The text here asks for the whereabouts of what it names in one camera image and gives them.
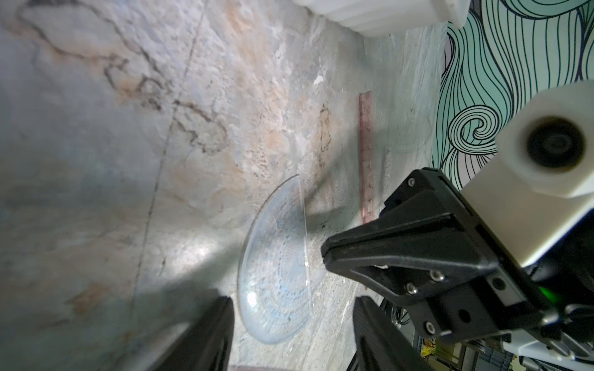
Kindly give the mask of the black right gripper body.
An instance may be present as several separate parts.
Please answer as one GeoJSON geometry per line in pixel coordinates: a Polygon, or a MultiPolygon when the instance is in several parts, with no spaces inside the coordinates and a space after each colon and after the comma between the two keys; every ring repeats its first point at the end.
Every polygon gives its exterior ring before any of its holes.
{"type": "MultiPolygon", "coordinates": [[[[479,217],[441,171],[422,168],[412,172],[392,193],[380,218],[402,213],[411,220],[443,212],[472,213],[479,217]]],[[[414,324],[429,335],[451,340],[479,339],[516,329],[538,328],[555,316],[550,301],[480,220],[480,232],[489,239],[499,265],[484,278],[484,286],[476,289],[479,295],[476,305],[442,306],[434,301],[422,301],[403,306],[411,311],[414,324]]]]}

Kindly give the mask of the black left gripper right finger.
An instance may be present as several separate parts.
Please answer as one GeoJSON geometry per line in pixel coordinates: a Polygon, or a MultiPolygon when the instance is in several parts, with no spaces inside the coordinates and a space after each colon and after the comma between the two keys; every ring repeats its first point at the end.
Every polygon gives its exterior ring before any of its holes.
{"type": "Polygon", "coordinates": [[[353,324],[357,350],[347,367],[349,370],[431,369],[372,298],[355,298],[353,324]]]}

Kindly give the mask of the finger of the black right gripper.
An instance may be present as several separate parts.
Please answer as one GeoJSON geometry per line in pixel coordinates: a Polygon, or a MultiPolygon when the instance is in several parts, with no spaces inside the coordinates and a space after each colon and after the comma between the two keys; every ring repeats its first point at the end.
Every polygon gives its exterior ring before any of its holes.
{"type": "Polygon", "coordinates": [[[386,215],[329,237],[321,248],[325,264],[373,264],[410,268],[499,265],[490,241],[472,213],[438,213],[407,220],[386,215]]]}
{"type": "Polygon", "coordinates": [[[495,272],[496,264],[469,267],[410,268],[373,264],[326,264],[326,270],[357,281],[388,301],[402,306],[434,301],[442,306],[473,306],[479,301],[476,289],[495,272]]]}

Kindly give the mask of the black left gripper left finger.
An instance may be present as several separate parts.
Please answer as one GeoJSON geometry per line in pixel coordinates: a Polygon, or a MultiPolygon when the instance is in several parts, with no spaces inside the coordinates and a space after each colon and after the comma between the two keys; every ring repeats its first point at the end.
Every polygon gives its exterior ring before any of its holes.
{"type": "Polygon", "coordinates": [[[226,370],[234,328],[234,303],[231,298],[221,296],[151,369],[226,370]]]}

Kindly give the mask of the clear protractor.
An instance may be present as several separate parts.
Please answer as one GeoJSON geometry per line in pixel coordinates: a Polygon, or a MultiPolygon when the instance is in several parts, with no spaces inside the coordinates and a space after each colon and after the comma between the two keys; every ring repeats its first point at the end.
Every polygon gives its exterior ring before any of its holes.
{"type": "Polygon", "coordinates": [[[312,317],[307,230],[300,177],[266,199],[244,242],[238,300],[247,332],[260,343],[283,343],[312,317]]]}

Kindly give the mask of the white plastic storage box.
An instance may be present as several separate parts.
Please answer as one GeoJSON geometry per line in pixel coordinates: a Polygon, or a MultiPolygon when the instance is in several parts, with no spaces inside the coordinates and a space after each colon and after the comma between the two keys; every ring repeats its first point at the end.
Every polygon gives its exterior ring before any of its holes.
{"type": "Polygon", "coordinates": [[[439,23],[466,24],[470,0],[295,0],[295,4],[366,37],[439,23]]]}

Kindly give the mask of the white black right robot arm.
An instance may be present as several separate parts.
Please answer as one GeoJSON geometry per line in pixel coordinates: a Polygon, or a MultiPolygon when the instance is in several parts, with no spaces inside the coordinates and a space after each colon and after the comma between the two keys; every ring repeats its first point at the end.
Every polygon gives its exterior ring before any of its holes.
{"type": "Polygon", "coordinates": [[[547,195],[487,170],[456,190],[423,168],[321,255],[407,310],[425,338],[497,338],[535,369],[593,368],[592,196],[547,195]]]}

